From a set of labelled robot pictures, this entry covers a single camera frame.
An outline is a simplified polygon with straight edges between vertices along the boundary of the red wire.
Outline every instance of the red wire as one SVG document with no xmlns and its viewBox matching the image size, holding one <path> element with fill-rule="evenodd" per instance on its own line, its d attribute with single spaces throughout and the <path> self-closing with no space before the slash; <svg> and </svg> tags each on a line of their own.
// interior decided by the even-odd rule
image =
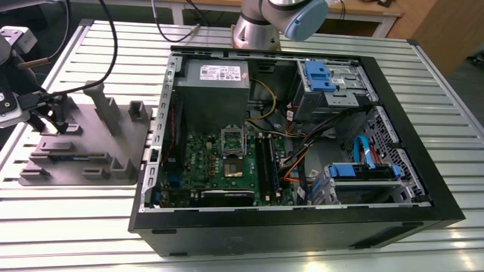
<svg viewBox="0 0 484 272">
<path fill-rule="evenodd" d="M 162 164 L 166 164 L 166 161 L 167 161 L 167 159 L 170 157 L 170 153 L 171 153 L 171 151 L 174 149 L 174 146 L 175 146 L 175 106 L 174 106 L 174 104 L 171 106 L 171 110 L 172 110 L 172 144 L 170 145 L 170 149 L 168 149 L 168 152 L 167 152 L 167 156 L 166 156 Z"/>
</svg>

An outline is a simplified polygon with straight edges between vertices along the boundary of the blue drive bracket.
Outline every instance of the blue drive bracket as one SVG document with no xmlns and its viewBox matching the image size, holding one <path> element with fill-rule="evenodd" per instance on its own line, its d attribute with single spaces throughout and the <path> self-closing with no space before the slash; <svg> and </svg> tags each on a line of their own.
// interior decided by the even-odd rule
<svg viewBox="0 0 484 272">
<path fill-rule="evenodd" d="M 306 75 L 308 78 L 310 89 L 314 92 L 336 92 L 336 85 L 331 82 L 331 72 L 323 61 L 307 61 Z"/>
<path fill-rule="evenodd" d="M 370 142 L 366 136 L 359 135 L 355 138 L 355 142 L 354 142 L 354 155 L 355 155 L 355 162 L 360 162 L 360 142 L 363 144 L 363 154 L 364 154 L 364 160 L 366 163 L 370 166 L 370 169 L 375 169 L 375 163 L 374 160 L 371 158 L 371 151 L 370 151 Z"/>
</svg>

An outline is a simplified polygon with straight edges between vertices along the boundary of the green motherboard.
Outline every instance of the green motherboard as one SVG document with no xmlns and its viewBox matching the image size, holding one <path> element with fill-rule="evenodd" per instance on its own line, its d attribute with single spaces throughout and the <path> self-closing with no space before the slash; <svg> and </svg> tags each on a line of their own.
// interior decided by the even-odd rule
<svg viewBox="0 0 484 272">
<path fill-rule="evenodd" d="M 256 194 L 255 206 L 292 205 L 294 193 L 290 186 L 280 190 L 279 197 L 260 195 L 256 141 L 255 135 L 240 139 L 236 134 L 227 134 L 223 143 L 220 134 L 190 134 L 182 189 L 248 190 Z M 240 146 L 244 148 L 244 156 L 223 156 L 223 147 L 232 150 Z M 274 138 L 272 146 L 279 162 L 286 156 L 284 140 Z"/>
</svg>

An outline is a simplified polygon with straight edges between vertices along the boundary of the slotted aluminum table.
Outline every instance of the slotted aluminum table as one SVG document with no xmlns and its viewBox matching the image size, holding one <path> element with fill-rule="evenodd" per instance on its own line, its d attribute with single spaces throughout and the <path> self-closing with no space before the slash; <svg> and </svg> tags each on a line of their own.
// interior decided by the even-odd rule
<svg viewBox="0 0 484 272">
<path fill-rule="evenodd" d="M 187 26 L 166 25 L 180 36 Z M 156 105 L 171 43 L 154 24 L 116 23 L 120 56 L 106 81 L 118 104 Z M 202 28 L 188 45 L 230 47 L 228 28 Z M 107 22 L 79 26 L 43 87 L 59 91 L 108 68 Z M 391 83 L 467 220 L 370 250 L 160 258 L 128 233 L 135 186 L 22 187 L 20 170 L 39 134 L 20 124 L 0 153 L 0 269 L 130 271 L 475 271 L 484 269 L 484 130 L 419 46 L 404 40 L 282 37 L 283 50 L 372 56 Z M 72 95 L 76 101 L 84 95 Z"/>
</svg>

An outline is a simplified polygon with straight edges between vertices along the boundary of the motherboard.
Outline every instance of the motherboard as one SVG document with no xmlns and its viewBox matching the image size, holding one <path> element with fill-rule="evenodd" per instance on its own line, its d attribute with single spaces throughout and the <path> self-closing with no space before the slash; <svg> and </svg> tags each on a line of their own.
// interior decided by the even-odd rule
<svg viewBox="0 0 484 272">
<path fill-rule="evenodd" d="M 284 139 L 270 134 L 188 134 L 184 170 L 168 175 L 164 199 L 172 207 L 294 204 L 294 190 L 279 178 Z M 211 199 L 211 203 L 198 203 Z"/>
</svg>

